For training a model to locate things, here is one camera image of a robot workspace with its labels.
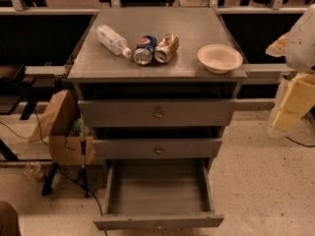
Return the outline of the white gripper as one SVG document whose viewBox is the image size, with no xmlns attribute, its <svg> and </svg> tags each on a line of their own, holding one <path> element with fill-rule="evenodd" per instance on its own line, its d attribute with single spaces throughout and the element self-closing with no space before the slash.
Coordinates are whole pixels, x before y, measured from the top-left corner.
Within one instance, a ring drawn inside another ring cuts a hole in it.
<svg viewBox="0 0 315 236">
<path fill-rule="evenodd" d="M 289 33 L 283 34 L 268 46 L 266 53 L 273 57 L 285 56 Z M 272 129 L 281 133 L 293 130 L 311 108 L 315 106 L 315 76 L 298 73 L 287 86 L 280 109 L 272 123 Z"/>
</svg>

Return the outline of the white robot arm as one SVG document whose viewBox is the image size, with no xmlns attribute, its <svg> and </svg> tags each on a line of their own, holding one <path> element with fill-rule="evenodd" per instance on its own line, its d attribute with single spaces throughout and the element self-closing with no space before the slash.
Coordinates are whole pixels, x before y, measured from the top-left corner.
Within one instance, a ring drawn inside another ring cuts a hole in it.
<svg viewBox="0 0 315 236">
<path fill-rule="evenodd" d="M 315 5 L 311 5 L 289 32 L 273 42 L 266 53 L 284 57 L 286 65 L 297 72 L 274 108 L 270 132 L 281 137 L 293 130 L 300 119 L 315 106 Z"/>
</svg>

